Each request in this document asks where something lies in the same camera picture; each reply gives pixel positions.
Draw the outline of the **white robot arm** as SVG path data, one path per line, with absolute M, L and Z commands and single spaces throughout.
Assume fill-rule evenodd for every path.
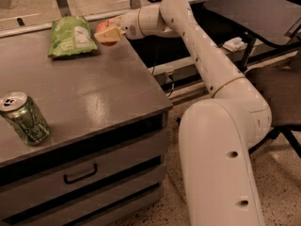
M 271 128 L 271 109 L 196 21 L 187 0 L 163 0 L 97 25 L 102 44 L 181 37 L 209 98 L 184 112 L 179 150 L 191 226 L 265 226 L 249 149 Z

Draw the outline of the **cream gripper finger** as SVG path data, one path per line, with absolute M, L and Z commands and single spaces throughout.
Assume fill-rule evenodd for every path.
M 118 42 L 122 39 L 125 32 L 118 26 L 108 27 L 105 30 L 96 32 L 95 39 L 100 43 Z
M 114 25 L 119 26 L 121 23 L 121 19 L 122 19 L 122 15 L 119 15 L 119 16 L 108 19 L 106 21 L 106 24 L 108 26 L 114 26 Z

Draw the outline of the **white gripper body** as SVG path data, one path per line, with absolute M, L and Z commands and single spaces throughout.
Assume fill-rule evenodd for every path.
M 125 36 L 130 40 L 139 40 L 145 37 L 140 28 L 139 13 L 139 9 L 133 9 L 125 13 L 121 18 L 121 28 L 125 31 Z

